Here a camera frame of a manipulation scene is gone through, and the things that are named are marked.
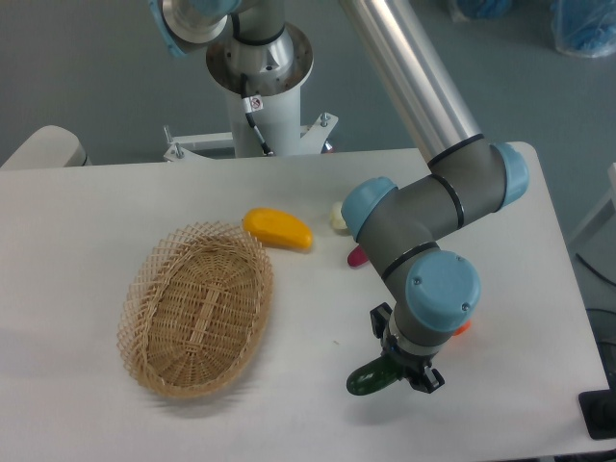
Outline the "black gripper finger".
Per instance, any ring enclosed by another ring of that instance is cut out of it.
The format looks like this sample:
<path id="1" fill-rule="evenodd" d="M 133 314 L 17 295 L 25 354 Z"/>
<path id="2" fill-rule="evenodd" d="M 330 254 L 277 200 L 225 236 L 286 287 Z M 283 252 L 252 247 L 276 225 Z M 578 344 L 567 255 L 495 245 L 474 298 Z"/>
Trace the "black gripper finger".
<path id="1" fill-rule="evenodd" d="M 430 366 L 425 366 L 421 371 L 411 370 L 407 381 L 415 390 L 425 394 L 432 394 L 444 385 L 444 378 Z"/>
<path id="2" fill-rule="evenodd" d="M 370 319 L 372 325 L 372 334 L 375 338 L 381 340 L 383 338 L 389 319 L 392 315 L 392 308 L 387 302 L 383 302 L 370 310 Z"/>

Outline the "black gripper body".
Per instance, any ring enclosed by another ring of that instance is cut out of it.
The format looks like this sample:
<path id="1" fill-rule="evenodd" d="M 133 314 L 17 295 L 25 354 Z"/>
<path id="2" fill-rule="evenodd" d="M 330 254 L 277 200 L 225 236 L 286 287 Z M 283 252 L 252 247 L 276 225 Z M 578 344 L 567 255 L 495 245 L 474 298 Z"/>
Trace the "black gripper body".
<path id="1" fill-rule="evenodd" d="M 414 375 L 423 374 L 424 369 L 431 365 L 432 358 L 437 354 L 436 346 L 419 346 L 404 337 L 395 319 L 389 319 L 386 323 L 383 349 Z"/>

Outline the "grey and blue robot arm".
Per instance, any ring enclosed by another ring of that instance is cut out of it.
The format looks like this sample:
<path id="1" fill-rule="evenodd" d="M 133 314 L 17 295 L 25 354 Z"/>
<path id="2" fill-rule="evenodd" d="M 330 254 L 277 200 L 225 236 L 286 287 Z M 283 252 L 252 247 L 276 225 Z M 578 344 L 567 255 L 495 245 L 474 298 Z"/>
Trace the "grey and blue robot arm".
<path id="1" fill-rule="evenodd" d="M 381 355 L 346 387 L 364 396 L 404 379 L 432 393 L 444 382 L 433 357 L 480 297 L 471 263 L 438 242 L 519 199 L 528 169 L 511 145 L 484 139 L 408 2 L 345 1 L 343 9 L 429 170 L 406 187 L 368 180 L 343 203 L 350 234 L 394 298 L 371 312 Z M 308 136 L 298 90 L 313 54 L 282 2 L 152 1 L 149 10 L 171 55 L 206 50 L 228 94 L 237 157 L 299 153 Z"/>

